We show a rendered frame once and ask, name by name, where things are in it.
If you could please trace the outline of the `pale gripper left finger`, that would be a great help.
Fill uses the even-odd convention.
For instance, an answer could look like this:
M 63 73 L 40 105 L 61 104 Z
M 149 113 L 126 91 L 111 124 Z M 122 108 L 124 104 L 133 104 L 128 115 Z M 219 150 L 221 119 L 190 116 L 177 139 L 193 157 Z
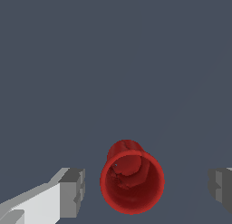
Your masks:
M 61 168 L 47 183 L 0 204 L 0 224 L 56 224 L 76 218 L 85 193 L 85 169 Z

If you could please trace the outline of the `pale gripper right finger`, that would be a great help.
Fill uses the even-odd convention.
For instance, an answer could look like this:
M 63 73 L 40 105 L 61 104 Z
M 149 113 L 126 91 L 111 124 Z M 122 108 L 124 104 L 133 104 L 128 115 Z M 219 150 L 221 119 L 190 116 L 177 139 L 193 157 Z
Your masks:
M 232 214 L 232 168 L 209 169 L 208 191 Z

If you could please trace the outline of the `red cup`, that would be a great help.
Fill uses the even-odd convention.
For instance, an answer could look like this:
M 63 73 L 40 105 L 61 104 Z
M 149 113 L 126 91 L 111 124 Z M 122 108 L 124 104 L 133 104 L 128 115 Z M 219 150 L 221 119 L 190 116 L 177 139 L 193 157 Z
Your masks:
M 146 212 L 160 200 L 164 185 L 160 164 L 137 142 L 120 140 L 110 147 L 100 186 L 113 209 L 130 215 Z

